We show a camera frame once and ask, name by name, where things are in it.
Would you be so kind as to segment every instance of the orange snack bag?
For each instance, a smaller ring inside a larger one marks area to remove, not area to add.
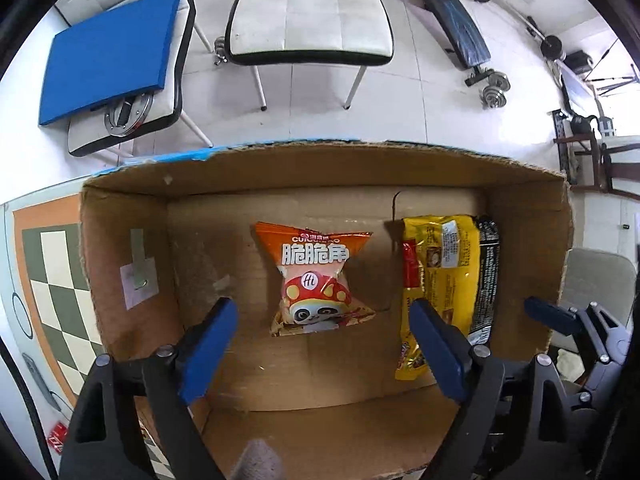
[[[362,323],[375,312],[351,296],[342,268],[371,233],[325,235],[258,222],[255,232],[282,273],[280,307],[271,335],[331,330]]]

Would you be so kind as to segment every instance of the snack bag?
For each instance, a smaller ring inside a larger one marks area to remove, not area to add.
[[[499,236],[495,223],[471,216],[404,218],[401,355],[396,379],[413,380],[427,369],[409,330],[409,308],[427,299],[442,319],[471,344],[488,341],[494,318]]]
[[[375,312],[351,296],[342,268],[371,233],[325,235],[258,222],[255,232],[282,273],[280,307],[271,335],[330,330],[367,321]]]

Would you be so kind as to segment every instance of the cardboard box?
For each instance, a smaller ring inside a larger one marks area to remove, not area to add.
[[[524,313],[557,301],[572,239],[564,178],[505,158],[414,144],[289,142],[205,150],[104,174],[82,190],[83,261],[103,344],[118,360],[180,339],[220,296],[239,328],[195,415],[229,473],[264,438],[288,478],[390,478],[433,457],[456,413],[428,374],[396,381],[401,219],[489,214],[502,236],[492,350],[528,360],[548,331]],[[377,311],[340,330],[274,338],[281,276],[257,221],[322,232],[372,231],[346,273]],[[156,295],[126,309],[120,268],[142,229]],[[154,432],[148,407],[140,404]]]

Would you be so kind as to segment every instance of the panda face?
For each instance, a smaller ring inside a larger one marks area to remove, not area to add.
[[[305,300],[297,302],[291,308],[291,317],[298,325],[317,323],[331,319],[342,313],[341,304],[326,300]]]

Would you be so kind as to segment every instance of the orange border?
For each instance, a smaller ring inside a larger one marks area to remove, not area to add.
[[[27,274],[27,264],[24,257],[24,247],[22,246],[22,231],[24,229],[33,229],[38,227],[50,227],[53,225],[66,225],[80,223],[80,195],[72,195],[64,198],[44,202],[23,209],[14,211],[14,238],[15,238],[15,259],[18,263],[18,274],[20,275],[20,283],[24,292],[24,299],[27,303],[31,321],[33,323],[33,331],[38,338],[40,349],[44,354],[49,368],[58,380],[58,384],[62,388],[72,405],[76,405],[76,394],[71,390],[71,386],[66,382],[66,377],[60,369],[58,361],[53,357],[53,352],[49,346],[49,342],[42,329],[40,314],[36,307],[36,301],[31,290],[31,282]]]

